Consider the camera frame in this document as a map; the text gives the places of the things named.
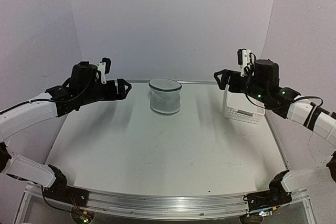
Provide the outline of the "white mesh laundry bag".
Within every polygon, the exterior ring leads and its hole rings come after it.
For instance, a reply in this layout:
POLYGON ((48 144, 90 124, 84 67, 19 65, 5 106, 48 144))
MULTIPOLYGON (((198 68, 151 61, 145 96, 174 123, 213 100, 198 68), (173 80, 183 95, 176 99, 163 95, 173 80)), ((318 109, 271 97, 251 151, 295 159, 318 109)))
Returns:
POLYGON ((174 114, 181 109, 182 85, 171 79, 152 79, 150 87, 150 108, 162 114, 174 114))

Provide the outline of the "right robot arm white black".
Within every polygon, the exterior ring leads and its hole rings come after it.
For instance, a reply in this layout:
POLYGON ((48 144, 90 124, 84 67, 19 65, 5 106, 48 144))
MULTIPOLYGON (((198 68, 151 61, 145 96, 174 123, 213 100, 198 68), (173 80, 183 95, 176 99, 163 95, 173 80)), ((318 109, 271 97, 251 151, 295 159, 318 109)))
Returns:
MULTIPOLYGON (((221 90, 243 93, 248 101, 262 103, 262 108, 309 129, 326 141, 335 140, 335 112, 329 112, 322 104, 312 102, 314 96, 302 96, 300 92, 279 85, 279 66, 271 60, 259 59, 246 66, 243 73, 224 69, 214 73, 221 90)), ((335 181, 335 154, 321 164, 307 169, 290 170, 280 177, 281 185, 273 185, 265 191, 264 200, 275 205, 289 193, 302 187, 335 181)))

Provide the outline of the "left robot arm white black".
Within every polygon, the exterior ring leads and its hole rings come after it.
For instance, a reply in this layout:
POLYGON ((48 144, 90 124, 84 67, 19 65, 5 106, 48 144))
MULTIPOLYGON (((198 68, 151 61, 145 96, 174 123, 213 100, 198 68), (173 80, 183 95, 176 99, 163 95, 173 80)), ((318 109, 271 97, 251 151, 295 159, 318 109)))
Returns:
POLYGON ((126 99, 132 85, 124 79, 107 80, 110 67, 109 58, 96 65, 82 61, 73 66, 71 76, 63 84, 1 111, 1 173, 50 188, 57 200, 66 201, 71 193, 60 182, 67 179, 58 168, 10 152, 5 142, 24 129, 63 117, 84 105, 126 99))

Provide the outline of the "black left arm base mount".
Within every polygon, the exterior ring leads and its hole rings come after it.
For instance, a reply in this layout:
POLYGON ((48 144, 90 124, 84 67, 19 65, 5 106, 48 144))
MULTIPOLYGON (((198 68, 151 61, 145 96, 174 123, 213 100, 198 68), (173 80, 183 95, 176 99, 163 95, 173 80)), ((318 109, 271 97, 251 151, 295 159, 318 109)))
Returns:
POLYGON ((73 204, 77 207, 85 207, 89 198, 89 191, 69 186, 65 175, 59 168, 53 165, 48 165, 54 172, 56 180, 50 187, 43 189, 43 195, 46 198, 64 202, 67 204, 73 204))

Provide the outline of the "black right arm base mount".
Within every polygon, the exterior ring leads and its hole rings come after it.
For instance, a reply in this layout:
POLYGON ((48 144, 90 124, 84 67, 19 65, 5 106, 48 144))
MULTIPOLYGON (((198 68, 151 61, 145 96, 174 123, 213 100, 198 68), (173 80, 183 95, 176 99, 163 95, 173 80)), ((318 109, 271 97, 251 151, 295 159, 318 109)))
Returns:
POLYGON ((243 201, 248 204, 248 211, 262 210, 265 208, 279 207, 292 201, 291 192, 286 192, 281 182, 289 170, 280 172, 269 183, 269 189, 248 193, 243 201))

